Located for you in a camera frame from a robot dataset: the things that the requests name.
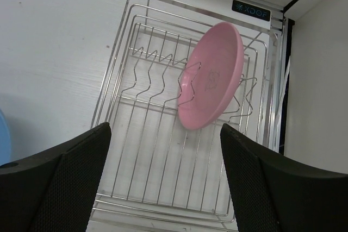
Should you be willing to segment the pink plastic plate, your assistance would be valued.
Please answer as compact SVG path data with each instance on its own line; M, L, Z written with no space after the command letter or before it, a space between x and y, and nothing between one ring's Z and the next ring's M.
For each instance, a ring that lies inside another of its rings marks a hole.
M183 70L178 117L189 130L201 129L227 109L244 66L239 31L229 22L212 26L199 40Z

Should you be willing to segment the blue plastic plate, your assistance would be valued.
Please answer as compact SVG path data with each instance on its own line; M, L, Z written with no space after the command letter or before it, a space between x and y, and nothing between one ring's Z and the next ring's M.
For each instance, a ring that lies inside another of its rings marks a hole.
M7 121L1 111L0 114L0 161L1 165L6 164L11 159L11 136Z

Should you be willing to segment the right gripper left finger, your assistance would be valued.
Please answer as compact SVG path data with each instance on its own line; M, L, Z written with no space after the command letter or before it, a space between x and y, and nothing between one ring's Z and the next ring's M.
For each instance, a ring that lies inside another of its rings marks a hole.
M110 142L104 122L1 165L1 231L86 231Z

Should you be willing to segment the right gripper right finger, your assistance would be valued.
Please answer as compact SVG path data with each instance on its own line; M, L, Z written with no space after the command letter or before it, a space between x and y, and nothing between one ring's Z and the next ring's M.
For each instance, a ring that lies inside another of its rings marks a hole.
M308 166L224 124L221 150L239 231L347 231L347 175Z

